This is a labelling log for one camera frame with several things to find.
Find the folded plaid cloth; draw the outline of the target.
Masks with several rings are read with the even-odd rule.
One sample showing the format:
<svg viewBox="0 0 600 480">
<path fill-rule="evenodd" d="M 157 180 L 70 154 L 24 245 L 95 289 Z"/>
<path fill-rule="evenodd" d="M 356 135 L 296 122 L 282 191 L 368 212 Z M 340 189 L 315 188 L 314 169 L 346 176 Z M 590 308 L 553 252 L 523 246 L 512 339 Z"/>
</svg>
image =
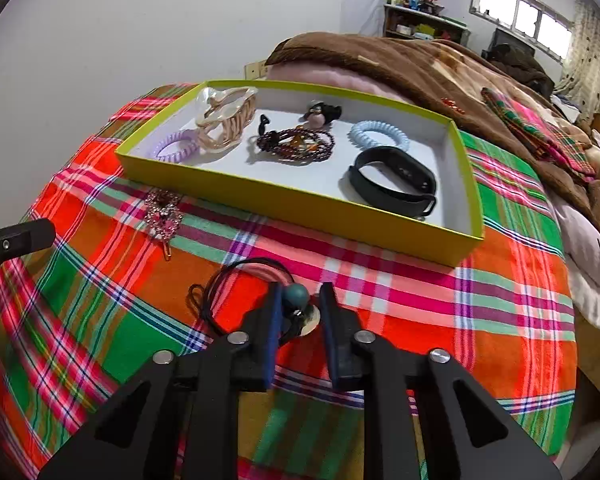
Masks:
<svg viewBox="0 0 600 480">
<path fill-rule="evenodd" d="M 585 154 L 591 146 L 590 142 L 583 141 L 578 134 L 554 126 L 531 108 L 509 99 L 499 91 L 483 88 L 481 95 L 490 110 L 498 115 L 535 158 L 551 162 L 583 182 L 590 182 L 596 177 L 596 170 Z"/>
</svg>

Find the dark clothes pile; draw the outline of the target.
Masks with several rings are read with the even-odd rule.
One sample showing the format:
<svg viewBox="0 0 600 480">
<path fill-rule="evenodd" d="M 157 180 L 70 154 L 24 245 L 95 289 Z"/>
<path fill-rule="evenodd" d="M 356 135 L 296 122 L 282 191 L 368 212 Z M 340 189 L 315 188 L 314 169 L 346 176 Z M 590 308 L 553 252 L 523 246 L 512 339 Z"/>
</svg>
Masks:
<svg viewBox="0 0 600 480">
<path fill-rule="evenodd" d="M 509 44 L 498 44 L 490 50 L 483 51 L 482 57 L 545 99 L 550 99 L 555 87 L 554 81 L 536 62 L 533 55 Z"/>
</svg>

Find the black smart wristband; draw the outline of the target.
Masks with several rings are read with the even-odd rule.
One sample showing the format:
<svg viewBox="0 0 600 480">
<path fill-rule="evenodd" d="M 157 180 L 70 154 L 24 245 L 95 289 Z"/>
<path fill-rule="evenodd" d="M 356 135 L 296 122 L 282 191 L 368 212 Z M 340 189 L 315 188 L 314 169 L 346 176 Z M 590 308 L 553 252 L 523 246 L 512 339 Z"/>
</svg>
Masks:
<svg viewBox="0 0 600 480">
<path fill-rule="evenodd" d="M 393 187 L 366 176 L 366 167 L 375 168 Z M 402 217 L 426 218 L 437 205 L 434 173 L 400 148 L 378 146 L 362 151 L 349 167 L 348 179 L 367 205 Z"/>
</svg>

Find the white floral quilt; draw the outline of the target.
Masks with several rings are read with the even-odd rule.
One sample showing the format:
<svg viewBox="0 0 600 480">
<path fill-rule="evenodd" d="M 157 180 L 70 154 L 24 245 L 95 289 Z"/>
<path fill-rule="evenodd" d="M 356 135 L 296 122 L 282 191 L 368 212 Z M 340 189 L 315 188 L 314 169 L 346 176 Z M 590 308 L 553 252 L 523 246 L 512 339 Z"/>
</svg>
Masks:
<svg viewBox="0 0 600 480">
<path fill-rule="evenodd" d="M 562 236 L 573 304 L 588 324 L 600 330 L 600 233 L 554 192 L 547 198 Z"/>
</svg>

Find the yellow-green shallow box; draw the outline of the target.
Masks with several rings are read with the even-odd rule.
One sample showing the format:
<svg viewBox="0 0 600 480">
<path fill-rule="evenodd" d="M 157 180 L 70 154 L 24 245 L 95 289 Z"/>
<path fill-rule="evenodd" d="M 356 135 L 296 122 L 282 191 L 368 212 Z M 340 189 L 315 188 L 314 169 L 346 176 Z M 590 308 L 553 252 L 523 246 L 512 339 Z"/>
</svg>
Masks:
<svg viewBox="0 0 600 480">
<path fill-rule="evenodd" d="M 342 116 L 330 129 L 335 147 L 324 162 L 283 162 L 260 151 L 256 122 L 245 126 L 242 140 L 223 153 L 199 151 L 180 164 L 152 157 L 169 134 L 195 128 L 210 96 L 241 86 L 239 80 L 204 81 L 151 118 L 117 148 L 125 177 L 444 266 L 458 266 L 483 241 L 477 182 L 452 119 L 383 96 L 320 84 L 252 82 L 258 90 L 256 114 L 266 116 L 275 130 L 297 125 L 314 101 L 341 106 Z M 349 132 L 369 119 L 404 131 L 410 140 L 407 153 L 434 174 L 436 203 L 428 217 L 374 208 L 355 192 L 348 170 L 360 149 Z"/>
</svg>

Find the colourful plaid cloth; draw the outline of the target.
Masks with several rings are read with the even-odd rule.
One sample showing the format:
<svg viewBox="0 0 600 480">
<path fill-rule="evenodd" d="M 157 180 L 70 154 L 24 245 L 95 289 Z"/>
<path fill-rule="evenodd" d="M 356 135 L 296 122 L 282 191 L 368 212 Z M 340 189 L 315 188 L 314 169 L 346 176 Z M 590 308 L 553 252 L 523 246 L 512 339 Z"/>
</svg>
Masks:
<svg viewBox="0 0 600 480">
<path fill-rule="evenodd" d="M 343 307 L 395 346 L 448 350 L 542 450 L 565 442 L 577 345 L 562 242 L 531 167 L 465 134 L 483 242 L 455 269 L 186 198 L 170 256 L 144 227 L 147 188 L 116 148 L 182 96 L 170 84 L 90 136 L 30 208 L 55 244 L 0 266 L 0 477 L 33 479 L 74 430 L 154 352 L 204 348 L 188 289 L 247 257 L 298 282 L 334 284 Z"/>
</svg>

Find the pink pillow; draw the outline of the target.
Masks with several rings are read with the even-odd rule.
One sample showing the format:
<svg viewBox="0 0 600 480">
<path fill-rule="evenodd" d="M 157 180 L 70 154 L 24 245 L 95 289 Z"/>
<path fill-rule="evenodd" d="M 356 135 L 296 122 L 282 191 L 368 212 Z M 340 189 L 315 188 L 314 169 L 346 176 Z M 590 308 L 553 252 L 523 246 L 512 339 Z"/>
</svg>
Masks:
<svg viewBox="0 0 600 480">
<path fill-rule="evenodd" d="M 289 62 L 272 65 L 268 69 L 267 80 L 303 82 L 304 84 L 321 84 L 334 88 L 364 92 L 373 96 L 383 96 L 387 99 L 412 104 L 412 101 L 401 96 L 372 78 L 362 76 L 352 70 L 344 70 L 325 64 Z"/>
</svg>

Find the beige hair claw clip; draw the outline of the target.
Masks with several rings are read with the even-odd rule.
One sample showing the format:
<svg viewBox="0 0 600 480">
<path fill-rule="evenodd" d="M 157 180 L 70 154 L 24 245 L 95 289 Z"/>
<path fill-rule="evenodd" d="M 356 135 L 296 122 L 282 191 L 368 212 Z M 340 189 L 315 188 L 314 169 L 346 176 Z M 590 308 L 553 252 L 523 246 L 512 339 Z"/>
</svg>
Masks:
<svg viewBox="0 0 600 480">
<path fill-rule="evenodd" d="M 209 153 L 222 153 L 242 142 L 242 133 L 257 110 L 256 87 L 211 89 L 207 108 L 196 117 L 198 145 Z"/>
</svg>

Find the floral curtain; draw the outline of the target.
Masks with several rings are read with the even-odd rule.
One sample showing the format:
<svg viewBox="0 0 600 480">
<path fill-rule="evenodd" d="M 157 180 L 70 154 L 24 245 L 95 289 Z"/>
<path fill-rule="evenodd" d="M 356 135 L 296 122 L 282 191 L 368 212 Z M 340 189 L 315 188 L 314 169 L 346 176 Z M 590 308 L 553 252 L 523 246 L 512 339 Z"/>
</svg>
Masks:
<svg viewBox="0 0 600 480">
<path fill-rule="evenodd" d="M 579 107 L 580 121 L 600 114 L 600 18 L 590 0 L 576 0 L 570 46 L 555 91 Z"/>
</svg>

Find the pink rhinestone hair clip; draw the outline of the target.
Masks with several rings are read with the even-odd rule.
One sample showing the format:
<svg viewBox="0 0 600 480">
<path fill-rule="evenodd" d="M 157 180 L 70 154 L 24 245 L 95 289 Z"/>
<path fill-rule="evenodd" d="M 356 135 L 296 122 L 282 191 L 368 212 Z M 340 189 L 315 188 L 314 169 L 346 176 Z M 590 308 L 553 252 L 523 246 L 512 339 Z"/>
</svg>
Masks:
<svg viewBox="0 0 600 480">
<path fill-rule="evenodd" d="M 181 226 L 181 195 L 153 188 L 145 200 L 144 221 L 148 234 L 158 243 L 166 261 L 172 258 L 171 240 Z"/>
</svg>

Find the dark wooden shelf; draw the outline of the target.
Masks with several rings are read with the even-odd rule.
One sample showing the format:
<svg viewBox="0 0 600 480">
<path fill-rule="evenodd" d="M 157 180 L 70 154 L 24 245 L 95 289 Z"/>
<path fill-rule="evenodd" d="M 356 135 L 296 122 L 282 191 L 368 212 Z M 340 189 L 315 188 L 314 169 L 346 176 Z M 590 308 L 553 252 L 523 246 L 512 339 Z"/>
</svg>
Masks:
<svg viewBox="0 0 600 480">
<path fill-rule="evenodd" d="M 468 45 L 470 29 L 463 23 L 388 3 L 384 5 L 384 12 L 384 37 L 446 39 L 462 46 Z"/>
</svg>

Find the wall power socket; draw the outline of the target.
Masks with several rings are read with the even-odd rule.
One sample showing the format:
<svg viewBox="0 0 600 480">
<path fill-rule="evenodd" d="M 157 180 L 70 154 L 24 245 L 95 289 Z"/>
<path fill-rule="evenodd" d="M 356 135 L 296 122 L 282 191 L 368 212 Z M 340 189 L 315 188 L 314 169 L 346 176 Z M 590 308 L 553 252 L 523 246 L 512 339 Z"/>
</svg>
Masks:
<svg viewBox="0 0 600 480">
<path fill-rule="evenodd" d="M 265 61 L 248 63 L 244 66 L 245 80 L 265 79 L 270 71 L 270 66 Z"/>
</svg>

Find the brown fleece blanket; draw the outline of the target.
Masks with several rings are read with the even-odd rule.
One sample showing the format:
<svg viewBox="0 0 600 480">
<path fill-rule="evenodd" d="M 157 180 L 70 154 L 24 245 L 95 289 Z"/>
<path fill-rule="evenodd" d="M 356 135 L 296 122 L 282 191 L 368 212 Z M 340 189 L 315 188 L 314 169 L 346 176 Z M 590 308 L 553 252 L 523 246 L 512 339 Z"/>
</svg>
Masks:
<svg viewBox="0 0 600 480">
<path fill-rule="evenodd" d="M 278 44 L 265 64 L 271 70 L 294 63 L 348 70 L 383 84 L 401 98 L 454 120 L 457 127 L 512 153 L 533 168 L 541 182 L 565 200 L 600 233 L 600 164 L 593 174 L 578 176 L 542 156 L 515 136 L 486 104 L 482 90 L 501 93 L 530 110 L 551 133 L 592 146 L 588 134 L 565 122 L 558 109 L 486 62 L 471 50 L 448 40 L 397 40 L 306 32 Z"/>
</svg>

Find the window with white frame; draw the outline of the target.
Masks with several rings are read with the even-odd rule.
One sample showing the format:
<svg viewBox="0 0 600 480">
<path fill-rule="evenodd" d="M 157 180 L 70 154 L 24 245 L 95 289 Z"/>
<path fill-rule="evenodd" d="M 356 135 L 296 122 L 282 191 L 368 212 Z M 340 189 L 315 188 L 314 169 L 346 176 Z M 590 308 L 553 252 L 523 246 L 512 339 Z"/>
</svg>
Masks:
<svg viewBox="0 0 600 480">
<path fill-rule="evenodd" d="M 539 47 L 559 63 L 568 55 L 572 23 L 540 0 L 471 0 L 469 12 Z"/>
</svg>

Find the black elastic teal bead tie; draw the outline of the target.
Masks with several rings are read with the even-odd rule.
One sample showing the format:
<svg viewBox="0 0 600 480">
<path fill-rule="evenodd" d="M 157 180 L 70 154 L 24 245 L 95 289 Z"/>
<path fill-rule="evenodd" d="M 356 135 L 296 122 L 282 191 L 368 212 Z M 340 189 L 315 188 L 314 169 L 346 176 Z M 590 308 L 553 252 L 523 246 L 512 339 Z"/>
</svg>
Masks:
<svg viewBox="0 0 600 480">
<path fill-rule="evenodd" d="M 242 316 L 260 307 L 273 283 L 302 285 L 309 297 L 317 294 L 318 281 L 303 276 L 299 263 L 260 256 L 212 262 L 190 272 L 184 301 L 209 335 L 221 337 L 237 330 Z"/>
</svg>

